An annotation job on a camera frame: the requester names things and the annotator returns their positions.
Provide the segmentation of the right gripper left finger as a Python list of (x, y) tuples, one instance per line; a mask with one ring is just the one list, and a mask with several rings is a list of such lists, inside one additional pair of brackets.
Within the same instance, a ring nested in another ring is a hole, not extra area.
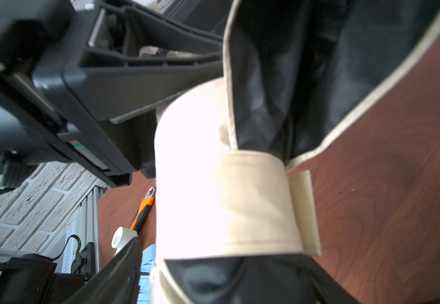
[(67, 303), (136, 303), (140, 292), (141, 240), (133, 238)]

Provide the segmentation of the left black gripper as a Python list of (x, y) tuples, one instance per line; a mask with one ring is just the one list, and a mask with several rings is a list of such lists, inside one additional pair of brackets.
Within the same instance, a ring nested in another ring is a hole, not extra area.
[(42, 163), (155, 177), (156, 110), (223, 74), (222, 1), (0, 1), (0, 195)]

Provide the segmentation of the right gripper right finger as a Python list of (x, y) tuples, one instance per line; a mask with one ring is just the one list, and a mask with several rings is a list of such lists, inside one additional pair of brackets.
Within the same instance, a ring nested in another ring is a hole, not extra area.
[(307, 274), (315, 303), (359, 303), (312, 257), (301, 255), (299, 259)]

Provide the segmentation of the light blue umbrella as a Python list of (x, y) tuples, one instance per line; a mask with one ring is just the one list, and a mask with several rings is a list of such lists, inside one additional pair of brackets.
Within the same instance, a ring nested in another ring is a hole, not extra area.
[(156, 244), (152, 244), (142, 251), (141, 266), (140, 266), (140, 280), (139, 280), (139, 295), (137, 304), (148, 304), (150, 301), (151, 287), (150, 274), (156, 257)]

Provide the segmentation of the beige umbrella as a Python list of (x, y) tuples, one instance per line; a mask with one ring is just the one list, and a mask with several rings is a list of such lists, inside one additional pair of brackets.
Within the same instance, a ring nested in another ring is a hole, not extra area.
[(440, 35), (440, 1), (234, 1), (223, 75), (158, 112), (151, 303), (315, 303), (311, 176)]

